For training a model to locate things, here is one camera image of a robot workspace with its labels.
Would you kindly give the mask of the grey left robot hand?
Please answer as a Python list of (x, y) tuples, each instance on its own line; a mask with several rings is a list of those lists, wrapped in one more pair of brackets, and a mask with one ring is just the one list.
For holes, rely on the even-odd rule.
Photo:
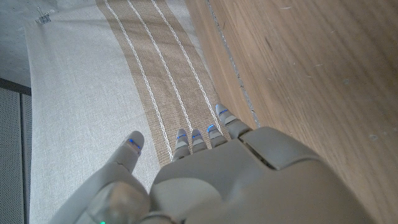
[(150, 190), (132, 175), (144, 146), (134, 131), (58, 209), (52, 223), (373, 223), (313, 150), (270, 127), (252, 129), (216, 106), (214, 126), (177, 132)]

